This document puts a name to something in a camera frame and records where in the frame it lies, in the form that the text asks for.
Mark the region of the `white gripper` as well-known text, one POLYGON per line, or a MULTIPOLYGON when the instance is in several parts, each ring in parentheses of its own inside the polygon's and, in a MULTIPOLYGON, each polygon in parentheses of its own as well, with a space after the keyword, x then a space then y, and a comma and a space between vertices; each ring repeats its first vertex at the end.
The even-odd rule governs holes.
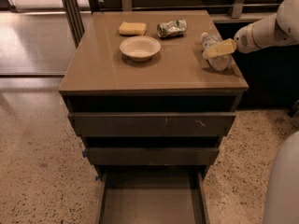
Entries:
POLYGON ((205 59, 211 59, 228 55, 234 53, 236 47, 241 53, 251 53, 260 49, 258 46, 255 25, 253 23, 239 29, 234 36, 234 40, 231 38, 221 42, 218 42, 217 40, 206 40, 203 43, 203 57, 205 59))

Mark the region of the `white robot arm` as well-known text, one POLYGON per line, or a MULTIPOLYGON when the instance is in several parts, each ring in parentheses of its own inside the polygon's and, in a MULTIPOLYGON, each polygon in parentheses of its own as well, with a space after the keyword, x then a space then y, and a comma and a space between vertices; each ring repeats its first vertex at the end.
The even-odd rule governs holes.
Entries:
MULTIPOLYGON (((251 53, 299 42, 299 0, 284 0, 275 14, 239 29, 224 41, 201 34, 203 57, 216 71, 229 67, 224 58, 235 51, 251 53)), ((299 132, 280 146, 272 163, 263 210, 263 224, 299 224, 299 132)))

